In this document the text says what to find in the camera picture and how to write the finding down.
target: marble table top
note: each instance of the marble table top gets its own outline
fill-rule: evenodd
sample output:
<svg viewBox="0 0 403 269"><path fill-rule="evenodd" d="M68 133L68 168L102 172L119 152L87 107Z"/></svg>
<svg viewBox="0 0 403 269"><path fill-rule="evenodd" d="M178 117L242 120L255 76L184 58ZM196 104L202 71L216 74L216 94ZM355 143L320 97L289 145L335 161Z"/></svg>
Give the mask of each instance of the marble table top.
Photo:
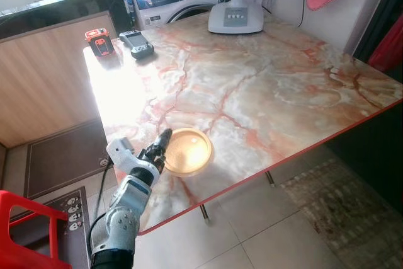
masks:
<svg viewBox="0 0 403 269"><path fill-rule="evenodd" d="M198 175L162 173L142 234L402 100L397 81L269 14L250 35L209 33L207 21L144 31L156 52L143 61L119 40L100 60L84 49L108 142L139 152L166 127L194 127L213 144Z"/></svg>

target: wooden cabinet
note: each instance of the wooden cabinet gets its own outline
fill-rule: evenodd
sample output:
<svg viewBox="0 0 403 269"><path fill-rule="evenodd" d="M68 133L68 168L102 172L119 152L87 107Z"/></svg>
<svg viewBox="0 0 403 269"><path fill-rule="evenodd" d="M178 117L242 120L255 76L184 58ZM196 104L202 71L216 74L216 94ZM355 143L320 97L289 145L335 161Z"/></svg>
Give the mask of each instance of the wooden cabinet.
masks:
<svg viewBox="0 0 403 269"><path fill-rule="evenodd" d="M108 13L0 40L0 143L13 147L98 117L82 50Z"/></svg>

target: table leg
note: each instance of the table leg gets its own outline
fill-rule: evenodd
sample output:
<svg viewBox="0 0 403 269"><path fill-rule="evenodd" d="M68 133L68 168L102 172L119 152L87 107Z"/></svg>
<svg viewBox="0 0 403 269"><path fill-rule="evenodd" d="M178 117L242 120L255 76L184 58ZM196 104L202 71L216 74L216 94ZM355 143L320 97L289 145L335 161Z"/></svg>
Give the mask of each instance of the table leg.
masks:
<svg viewBox="0 0 403 269"><path fill-rule="evenodd" d="M200 210L201 214L203 214L204 221L206 222L206 224L208 224L210 222L210 219L208 218L208 214L206 208L204 207L204 204L200 205Z"/></svg>
<svg viewBox="0 0 403 269"><path fill-rule="evenodd" d="M276 184L275 184L275 181L273 180L273 177L271 176L271 173L269 171L266 171L265 173L266 173L267 179L269 180L271 187L275 187Z"/></svg>

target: floor tile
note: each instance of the floor tile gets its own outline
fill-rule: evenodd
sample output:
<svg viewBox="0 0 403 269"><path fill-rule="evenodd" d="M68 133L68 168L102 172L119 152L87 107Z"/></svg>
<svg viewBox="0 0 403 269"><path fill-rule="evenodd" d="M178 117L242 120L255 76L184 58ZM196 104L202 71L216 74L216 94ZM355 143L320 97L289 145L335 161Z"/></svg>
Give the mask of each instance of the floor tile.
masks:
<svg viewBox="0 0 403 269"><path fill-rule="evenodd" d="M105 184L104 188L110 188L116 186L118 184L118 180L116 179L115 170L110 168L105 176Z"/></svg>
<svg viewBox="0 0 403 269"><path fill-rule="evenodd" d="M284 189L270 186L265 175L218 197L242 242L298 211Z"/></svg>
<svg viewBox="0 0 403 269"><path fill-rule="evenodd" d="M192 210L137 237L134 268L194 269L239 244L216 201L205 204L211 222Z"/></svg>
<svg viewBox="0 0 403 269"><path fill-rule="evenodd" d="M9 149L4 167L3 189L16 195L24 195L27 146Z"/></svg>
<svg viewBox="0 0 403 269"><path fill-rule="evenodd" d="M118 185L103 191L102 196L105 203L105 209L108 209L111 203L111 198L114 192L118 189Z"/></svg>
<svg viewBox="0 0 403 269"><path fill-rule="evenodd" d="M302 158L312 167L322 164L328 159L337 159L337 155L330 148L322 144L302 154Z"/></svg>
<svg viewBox="0 0 403 269"><path fill-rule="evenodd" d="M222 255L208 261L197 269L253 269L251 261L241 244L233 247Z"/></svg>
<svg viewBox="0 0 403 269"><path fill-rule="evenodd" d="M302 158L302 156L291 159L286 163L277 166L275 169L271 170L270 173L275 181L275 183L282 184L285 181L293 178L294 176L304 173L311 168L309 164Z"/></svg>
<svg viewBox="0 0 403 269"><path fill-rule="evenodd" d="M87 206L88 206L88 216L89 216L89 223L92 224L95 220L95 207L96 202L98 201L98 194L91 195L87 198ZM103 214L105 212L105 203L103 196L101 196L101 200L99 201L98 207L98 214L97 216Z"/></svg>
<svg viewBox="0 0 403 269"><path fill-rule="evenodd" d="M344 269L300 212L242 245L255 269Z"/></svg>

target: orange laser measure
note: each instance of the orange laser measure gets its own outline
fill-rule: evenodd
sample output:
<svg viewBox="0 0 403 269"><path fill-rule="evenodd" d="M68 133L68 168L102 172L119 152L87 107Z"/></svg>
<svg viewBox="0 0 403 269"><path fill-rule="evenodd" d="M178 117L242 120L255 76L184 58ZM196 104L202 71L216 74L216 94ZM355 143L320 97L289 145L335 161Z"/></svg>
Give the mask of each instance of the orange laser measure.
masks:
<svg viewBox="0 0 403 269"><path fill-rule="evenodd" d="M96 28L95 30L86 32L86 40L95 56L99 58L115 52L109 32L104 28Z"/></svg>

